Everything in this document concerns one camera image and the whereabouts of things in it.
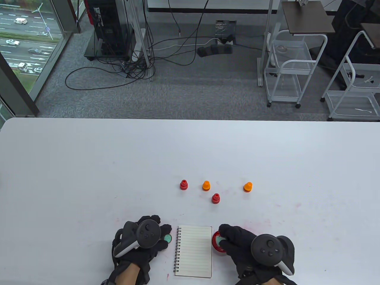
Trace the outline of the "person's left hand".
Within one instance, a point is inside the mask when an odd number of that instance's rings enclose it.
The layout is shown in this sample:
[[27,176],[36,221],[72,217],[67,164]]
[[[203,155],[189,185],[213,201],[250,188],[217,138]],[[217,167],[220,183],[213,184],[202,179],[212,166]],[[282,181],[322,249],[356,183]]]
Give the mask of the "person's left hand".
[[108,284],[148,284],[150,262],[169,243],[164,238],[172,231],[169,224],[160,225],[158,215],[143,216],[138,221],[127,221],[112,242],[114,270]]

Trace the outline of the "person's right hand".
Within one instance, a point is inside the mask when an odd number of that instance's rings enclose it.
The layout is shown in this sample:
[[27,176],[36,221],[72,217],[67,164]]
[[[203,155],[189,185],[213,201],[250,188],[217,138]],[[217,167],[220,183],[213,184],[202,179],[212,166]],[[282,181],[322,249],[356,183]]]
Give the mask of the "person's right hand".
[[286,236],[255,235],[239,226],[219,227],[219,246],[236,265],[239,285],[294,285],[295,248]]

